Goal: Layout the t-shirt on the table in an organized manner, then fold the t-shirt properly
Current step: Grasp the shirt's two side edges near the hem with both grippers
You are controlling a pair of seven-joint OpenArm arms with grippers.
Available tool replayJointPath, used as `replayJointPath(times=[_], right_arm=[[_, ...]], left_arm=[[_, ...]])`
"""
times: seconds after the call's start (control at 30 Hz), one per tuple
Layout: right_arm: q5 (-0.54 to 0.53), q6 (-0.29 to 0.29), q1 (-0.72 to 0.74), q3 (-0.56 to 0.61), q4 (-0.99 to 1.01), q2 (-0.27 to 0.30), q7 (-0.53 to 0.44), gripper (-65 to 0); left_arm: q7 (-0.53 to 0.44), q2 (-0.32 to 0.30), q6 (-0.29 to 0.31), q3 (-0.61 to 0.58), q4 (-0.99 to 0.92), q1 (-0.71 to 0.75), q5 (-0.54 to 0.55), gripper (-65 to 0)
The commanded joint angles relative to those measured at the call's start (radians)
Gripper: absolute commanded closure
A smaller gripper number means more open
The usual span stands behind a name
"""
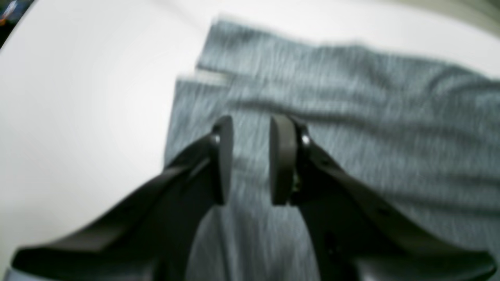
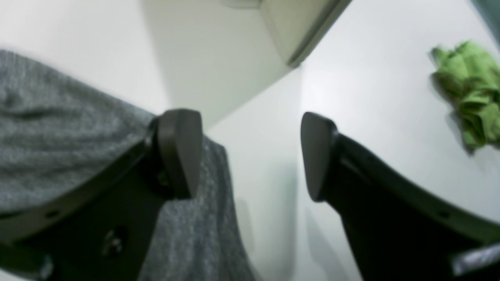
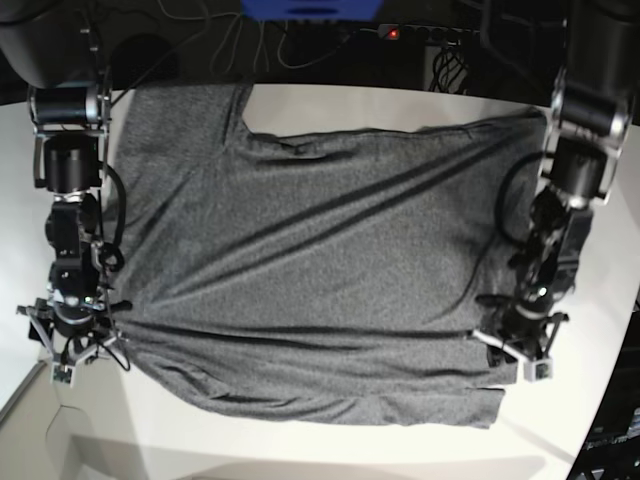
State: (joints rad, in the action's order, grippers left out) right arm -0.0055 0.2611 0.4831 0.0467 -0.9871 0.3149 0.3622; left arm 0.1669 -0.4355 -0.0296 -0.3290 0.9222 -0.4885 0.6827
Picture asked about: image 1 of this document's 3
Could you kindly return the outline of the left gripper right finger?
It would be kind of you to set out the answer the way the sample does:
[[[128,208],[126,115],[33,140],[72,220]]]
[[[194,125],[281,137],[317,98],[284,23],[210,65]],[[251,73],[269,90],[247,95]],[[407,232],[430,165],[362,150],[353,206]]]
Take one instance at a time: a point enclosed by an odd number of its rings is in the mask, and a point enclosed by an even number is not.
[[[486,281],[487,251],[427,232],[350,176],[314,142],[307,126],[270,119],[270,187],[276,206],[296,206],[323,281]]]

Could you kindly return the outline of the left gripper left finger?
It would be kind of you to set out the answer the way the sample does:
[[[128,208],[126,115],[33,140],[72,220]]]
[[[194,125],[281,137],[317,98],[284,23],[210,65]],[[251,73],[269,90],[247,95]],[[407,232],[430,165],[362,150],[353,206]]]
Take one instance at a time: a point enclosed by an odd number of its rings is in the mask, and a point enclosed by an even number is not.
[[[12,268],[26,274],[183,274],[200,221],[226,201],[232,148],[233,122],[224,116],[92,223],[18,249]]]

